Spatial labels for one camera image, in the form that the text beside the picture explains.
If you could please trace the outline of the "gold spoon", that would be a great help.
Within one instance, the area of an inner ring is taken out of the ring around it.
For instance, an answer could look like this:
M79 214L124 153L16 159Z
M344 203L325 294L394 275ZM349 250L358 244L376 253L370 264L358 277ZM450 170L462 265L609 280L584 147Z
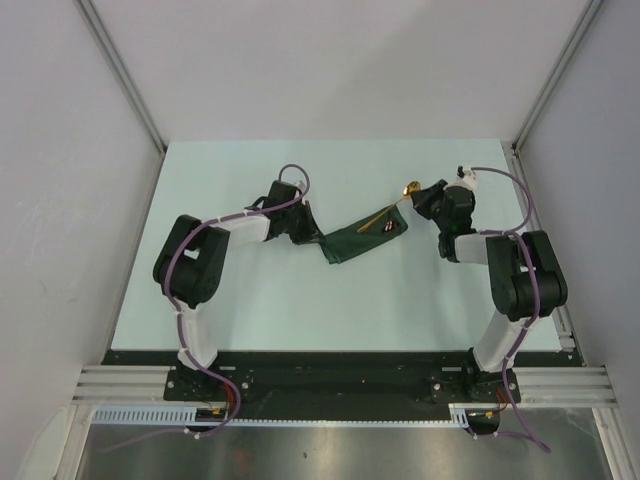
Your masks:
M381 212L376 214L372 219L370 219L367 223L362 225L357 232L363 233L367 229L369 229L373 224L375 224L378 220L380 220L387 212L396 207L399 203L404 200L408 200L411 198L411 194L417 192L421 189L421 183L419 181L411 181L408 185L406 185L403 189L402 196L399 200L393 202L388 207L385 207Z

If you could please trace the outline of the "dark green cloth napkin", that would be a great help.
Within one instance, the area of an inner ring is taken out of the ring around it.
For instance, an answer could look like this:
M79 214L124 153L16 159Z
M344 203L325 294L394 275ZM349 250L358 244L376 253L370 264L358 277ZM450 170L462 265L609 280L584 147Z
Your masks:
M362 225L367 223L379 212L375 212L369 217L326 234L325 239L319 243L326 260L330 264L345 263L384 245L407 231L408 224L406 220L400 213L398 207L394 207L369 229L363 233L357 232ZM396 228L391 232L385 233L383 228L389 220L395 222Z

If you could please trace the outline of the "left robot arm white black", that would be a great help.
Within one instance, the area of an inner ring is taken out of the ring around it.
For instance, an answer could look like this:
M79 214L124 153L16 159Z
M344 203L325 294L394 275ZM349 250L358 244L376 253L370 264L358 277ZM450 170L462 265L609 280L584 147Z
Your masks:
M176 308L178 359L191 369L185 385L197 398L210 399L221 387L220 374L209 368L218 349L200 310L220 286L227 253L282 234L295 244L321 240L304 199L308 190L302 182L275 180L267 195L240 213L208 221L183 214L175 220L156 259L153 279Z

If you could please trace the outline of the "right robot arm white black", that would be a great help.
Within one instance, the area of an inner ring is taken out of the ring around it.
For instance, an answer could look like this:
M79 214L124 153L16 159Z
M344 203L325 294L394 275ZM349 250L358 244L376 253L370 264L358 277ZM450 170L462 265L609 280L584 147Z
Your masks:
M439 229L438 250L452 263L488 269L495 312L453 380L469 401L490 402L515 380L515 357L536 322L566 303L568 287L548 235L542 231L486 233L472 226L473 190L441 180L410 194L412 207Z

